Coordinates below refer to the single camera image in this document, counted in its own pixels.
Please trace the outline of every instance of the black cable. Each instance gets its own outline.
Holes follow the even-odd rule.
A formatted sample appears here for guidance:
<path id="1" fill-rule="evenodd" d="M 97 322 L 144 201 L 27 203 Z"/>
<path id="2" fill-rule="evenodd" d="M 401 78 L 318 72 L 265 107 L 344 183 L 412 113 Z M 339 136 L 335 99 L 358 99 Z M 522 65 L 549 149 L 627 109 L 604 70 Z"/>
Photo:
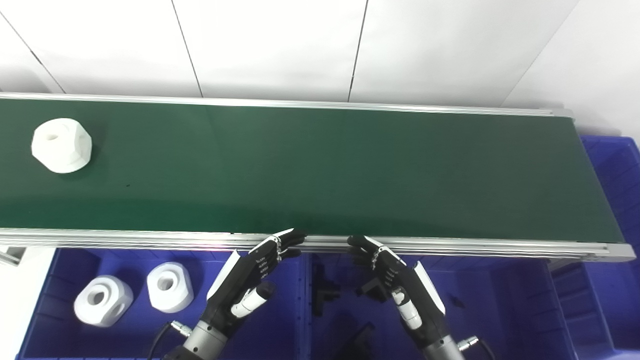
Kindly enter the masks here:
<path id="1" fill-rule="evenodd" d="M 151 348 L 149 349 L 149 355 L 147 356 L 147 360 L 153 359 L 154 352 L 156 351 L 156 347 L 158 346 L 158 343 L 160 342 L 160 340 L 162 339 L 164 334 L 166 334 L 166 332 L 169 329 L 171 329 L 171 323 L 170 322 L 164 324 L 162 326 L 162 329 L 160 329 L 160 331 L 156 334 L 156 338 L 154 339 L 154 342 L 151 344 Z"/>
<path id="2" fill-rule="evenodd" d="M 478 342 L 480 343 L 480 346 L 482 346 L 482 348 L 484 349 L 484 352 L 486 352 L 487 357 L 491 360 L 495 360 L 495 354 L 493 353 L 493 351 L 491 351 L 489 344 L 487 344 L 482 339 L 478 339 Z"/>

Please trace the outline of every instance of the white wall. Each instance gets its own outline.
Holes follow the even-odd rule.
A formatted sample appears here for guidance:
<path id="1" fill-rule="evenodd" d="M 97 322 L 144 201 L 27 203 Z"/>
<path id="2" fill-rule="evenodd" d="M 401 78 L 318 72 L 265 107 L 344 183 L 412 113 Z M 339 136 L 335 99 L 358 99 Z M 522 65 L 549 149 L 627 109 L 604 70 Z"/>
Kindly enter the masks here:
<path id="1" fill-rule="evenodd" d="M 564 106 L 584 132 L 640 140 L 633 0 L 0 0 L 0 12 L 4 91 Z"/>

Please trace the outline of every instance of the blue plastic bin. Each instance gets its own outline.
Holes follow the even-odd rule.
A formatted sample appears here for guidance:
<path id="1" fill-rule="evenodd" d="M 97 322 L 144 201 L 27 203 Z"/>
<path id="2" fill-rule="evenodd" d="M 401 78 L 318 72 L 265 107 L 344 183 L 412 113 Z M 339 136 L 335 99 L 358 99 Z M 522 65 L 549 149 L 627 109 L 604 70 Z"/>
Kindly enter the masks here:
<path id="1" fill-rule="evenodd" d="M 637 148 L 628 138 L 585 136 L 585 148 L 627 241 L 640 253 Z M 228 254 L 220 252 L 56 251 L 17 360 L 134 359 L 145 357 L 153 336 L 169 320 L 194 325 L 205 294 Z M 406 256 L 421 261 L 447 308 L 456 340 L 484 338 L 498 359 L 640 359 L 639 261 L 574 264 L 552 274 L 542 259 Z M 156 265 L 178 261 L 191 274 L 196 298 L 185 310 L 151 308 L 145 277 Z M 340 285 L 340 298 L 323 316 L 311 313 L 312 269 Z M 112 327 L 82 324 L 73 300 L 95 276 L 115 275 L 134 290 L 131 308 Z M 366 323 L 375 326 L 375 359 L 422 359 L 404 333 L 391 302 L 358 298 L 369 279 L 347 255 L 304 254 L 283 262 L 270 279 L 276 295 L 249 317 L 222 358 L 238 360 L 333 359 Z M 182 339 L 167 335 L 157 356 Z M 468 360 L 486 359 L 480 348 Z"/>
<path id="2" fill-rule="evenodd" d="M 547 263 L 540 259 L 403 256 L 421 261 L 447 310 L 457 341 L 484 338 L 498 359 L 575 359 Z M 341 297 L 324 305 L 312 320 L 312 359 L 333 359 L 367 322 L 375 330 L 370 344 L 375 359 L 424 360 L 403 330 L 395 305 L 357 297 L 369 280 L 348 255 L 314 256 L 326 279 L 341 287 Z M 467 360 L 486 360 L 481 348 L 465 352 Z"/>
<path id="3" fill-rule="evenodd" d="M 640 254 L 640 154 L 631 138 L 583 136 L 618 225 Z M 581 263 L 553 273 L 580 360 L 640 359 L 640 259 Z"/>
<path id="4" fill-rule="evenodd" d="M 222 265 L 226 252 L 58 249 L 45 280 L 35 312 L 17 359 L 144 357 L 167 321 L 194 326 L 204 310 L 206 293 Z M 149 302 L 147 274 L 165 261 L 182 263 L 191 276 L 195 299 L 184 310 L 165 314 Z M 298 344 L 308 327 L 300 314 L 305 296 L 305 258 L 285 261 L 270 275 L 278 284 L 276 294 L 247 319 L 224 349 L 222 359 L 299 359 Z M 112 327 L 81 323 L 73 301 L 98 275 L 115 275 L 131 286 L 134 302 Z M 184 342 L 169 333 L 157 356 Z"/>

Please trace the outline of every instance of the cable connector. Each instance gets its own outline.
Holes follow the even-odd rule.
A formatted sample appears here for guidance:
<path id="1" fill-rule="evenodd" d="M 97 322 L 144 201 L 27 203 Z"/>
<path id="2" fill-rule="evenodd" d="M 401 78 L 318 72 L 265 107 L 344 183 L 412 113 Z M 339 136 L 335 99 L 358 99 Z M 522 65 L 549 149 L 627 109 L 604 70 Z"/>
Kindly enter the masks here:
<path id="1" fill-rule="evenodd" d="M 189 335 L 191 335 L 191 328 L 181 322 L 177 322 L 174 320 L 171 322 L 171 327 L 173 327 L 180 333 L 180 335 L 184 336 L 185 338 L 188 338 Z"/>
<path id="2" fill-rule="evenodd" d="M 472 336 L 470 338 L 461 340 L 458 342 L 458 350 L 465 351 L 466 349 L 474 346 L 479 341 L 477 336 Z"/>

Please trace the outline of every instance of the robotic hand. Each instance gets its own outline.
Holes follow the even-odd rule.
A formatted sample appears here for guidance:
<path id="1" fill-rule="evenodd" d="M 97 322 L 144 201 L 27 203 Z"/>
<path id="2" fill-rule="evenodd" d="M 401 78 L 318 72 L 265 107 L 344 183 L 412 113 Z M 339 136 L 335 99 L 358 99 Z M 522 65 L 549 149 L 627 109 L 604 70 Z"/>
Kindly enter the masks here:
<path id="1" fill-rule="evenodd" d="M 262 279 L 281 260 L 300 255 L 299 250 L 289 247 L 301 244 L 305 237 L 300 231 L 289 229 L 269 236 L 246 256 L 233 251 L 207 293 L 207 307 L 198 325 L 191 332 L 184 331 L 187 340 L 166 354 L 164 360 L 217 359 L 246 316 L 274 294 L 275 285 Z"/>
<path id="2" fill-rule="evenodd" d="M 394 252 L 368 236 L 350 236 L 356 265 L 370 266 L 394 299 L 402 325 L 430 360 L 464 360 L 445 323 L 445 308 L 429 275 L 418 261 L 409 267 Z"/>

